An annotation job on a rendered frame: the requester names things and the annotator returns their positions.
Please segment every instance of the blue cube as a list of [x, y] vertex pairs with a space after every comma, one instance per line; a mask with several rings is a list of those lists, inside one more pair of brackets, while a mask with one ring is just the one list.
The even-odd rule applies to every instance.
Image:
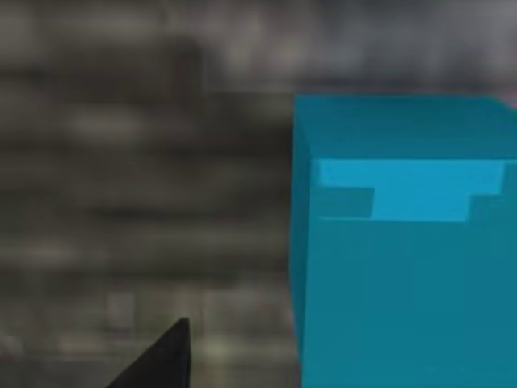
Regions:
[[517, 386], [517, 115], [489, 97], [295, 97], [303, 388]]

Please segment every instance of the cube's top face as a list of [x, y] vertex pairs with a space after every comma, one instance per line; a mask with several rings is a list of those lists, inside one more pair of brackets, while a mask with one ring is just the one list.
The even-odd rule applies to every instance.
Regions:
[[314, 158], [517, 159], [517, 113], [490, 97], [297, 95]]

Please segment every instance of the dark pointed object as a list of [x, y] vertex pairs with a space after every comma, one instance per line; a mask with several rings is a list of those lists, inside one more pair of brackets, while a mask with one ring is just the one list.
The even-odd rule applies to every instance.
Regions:
[[189, 388], [190, 322], [181, 318], [107, 388]]

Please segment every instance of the cube's front face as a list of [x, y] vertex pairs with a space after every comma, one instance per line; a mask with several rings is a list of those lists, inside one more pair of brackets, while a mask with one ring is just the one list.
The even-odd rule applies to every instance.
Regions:
[[517, 385], [517, 120], [444, 100], [297, 101], [303, 387]]

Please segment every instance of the blurry brown background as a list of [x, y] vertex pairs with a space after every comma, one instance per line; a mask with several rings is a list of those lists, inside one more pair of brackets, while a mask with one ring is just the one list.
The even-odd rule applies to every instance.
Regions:
[[290, 95], [208, 94], [181, 3], [0, 3], [0, 387], [102, 388], [177, 318], [193, 387], [296, 386]]

